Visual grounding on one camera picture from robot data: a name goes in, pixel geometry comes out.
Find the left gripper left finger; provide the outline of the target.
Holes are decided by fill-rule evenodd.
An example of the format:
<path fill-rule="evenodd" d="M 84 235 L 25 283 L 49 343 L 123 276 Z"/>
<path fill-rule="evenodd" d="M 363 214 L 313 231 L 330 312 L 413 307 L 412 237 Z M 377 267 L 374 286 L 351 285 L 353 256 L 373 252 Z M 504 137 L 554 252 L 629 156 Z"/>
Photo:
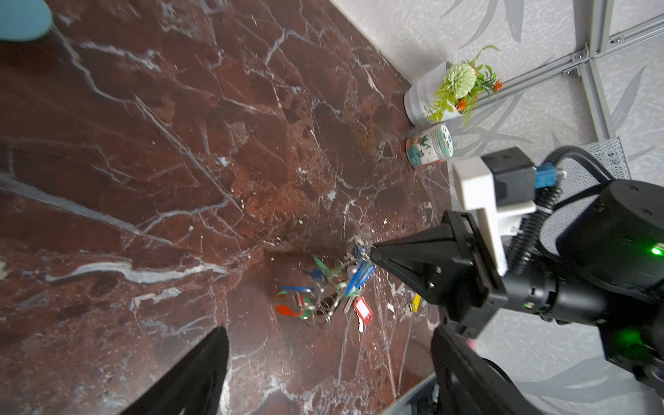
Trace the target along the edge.
<path fill-rule="evenodd" d="M 217 327 L 123 413 L 216 414 L 229 356 L 228 333 Z"/>

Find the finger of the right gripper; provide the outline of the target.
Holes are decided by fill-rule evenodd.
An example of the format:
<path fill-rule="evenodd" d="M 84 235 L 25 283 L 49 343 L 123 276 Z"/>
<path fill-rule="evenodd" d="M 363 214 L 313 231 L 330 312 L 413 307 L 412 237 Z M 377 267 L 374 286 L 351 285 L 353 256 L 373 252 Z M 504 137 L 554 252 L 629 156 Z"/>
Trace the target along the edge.
<path fill-rule="evenodd" d="M 419 261 L 382 259 L 378 266 L 398 278 L 425 302 L 443 307 L 454 289 L 454 277 L 442 266 Z"/>
<path fill-rule="evenodd" d="M 441 266 L 457 253 L 451 225 L 442 224 L 404 238 L 378 243 L 370 258 L 382 266 L 424 270 L 427 266 Z"/>

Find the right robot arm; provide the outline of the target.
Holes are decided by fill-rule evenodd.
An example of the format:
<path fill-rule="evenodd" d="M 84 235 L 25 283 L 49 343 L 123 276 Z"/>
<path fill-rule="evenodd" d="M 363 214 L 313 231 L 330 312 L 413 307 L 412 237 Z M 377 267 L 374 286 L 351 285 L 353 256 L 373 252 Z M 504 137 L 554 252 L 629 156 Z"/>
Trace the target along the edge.
<path fill-rule="evenodd" d="M 512 147 L 453 173 L 461 209 L 372 261 L 467 338 L 500 309 L 596 326 L 605 358 L 661 393 L 662 187 L 617 179 L 576 146 L 541 165 Z"/>

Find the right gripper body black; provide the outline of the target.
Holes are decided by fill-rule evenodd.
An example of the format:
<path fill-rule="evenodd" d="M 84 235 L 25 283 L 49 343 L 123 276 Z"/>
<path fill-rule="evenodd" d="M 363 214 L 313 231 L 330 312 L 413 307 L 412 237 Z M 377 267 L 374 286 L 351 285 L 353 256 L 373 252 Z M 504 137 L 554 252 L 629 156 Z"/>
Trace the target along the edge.
<path fill-rule="evenodd" d="M 443 267 L 440 323 L 462 337 L 478 337 L 508 302 L 508 292 L 472 215 L 447 211 L 451 227 L 451 262 Z"/>

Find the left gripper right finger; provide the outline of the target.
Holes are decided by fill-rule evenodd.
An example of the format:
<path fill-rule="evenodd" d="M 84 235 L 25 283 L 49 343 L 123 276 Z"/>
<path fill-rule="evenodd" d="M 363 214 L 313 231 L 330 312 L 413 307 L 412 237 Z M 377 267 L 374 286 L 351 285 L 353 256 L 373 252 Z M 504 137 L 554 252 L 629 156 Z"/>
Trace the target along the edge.
<path fill-rule="evenodd" d="M 440 414 L 538 414 L 531 404 L 448 328 L 438 326 L 432 337 L 432 360 L 439 385 Z"/>

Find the metal key ring plate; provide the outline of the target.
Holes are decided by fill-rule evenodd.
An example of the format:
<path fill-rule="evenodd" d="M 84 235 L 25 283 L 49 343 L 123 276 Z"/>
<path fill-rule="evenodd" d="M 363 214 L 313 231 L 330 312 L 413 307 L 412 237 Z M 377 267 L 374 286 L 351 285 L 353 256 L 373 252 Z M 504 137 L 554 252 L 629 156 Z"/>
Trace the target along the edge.
<path fill-rule="evenodd" d="M 351 239 L 349 251 L 345 253 L 343 259 L 337 259 L 333 265 L 325 263 L 327 266 L 333 267 L 337 261 L 341 261 L 344 264 L 345 269 L 340 277 L 329 281 L 316 282 L 311 278 L 314 283 L 314 288 L 309 292 L 299 292 L 296 297 L 298 307 L 304 312 L 301 319 L 309 324 L 317 324 L 324 328 L 331 323 L 332 317 L 339 309 L 342 309 L 343 313 L 346 314 L 354 308 L 356 297 L 364 294 L 369 280 L 363 285 L 363 287 L 361 287 L 359 292 L 356 292 L 351 297 L 346 297 L 344 292 L 350 278 L 356 272 L 356 266 L 358 266 L 361 261 L 373 263 L 372 259 L 370 259 L 370 254 L 374 245 L 373 240 L 370 238 L 362 238 L 361 236 L 356 235 Z"/>

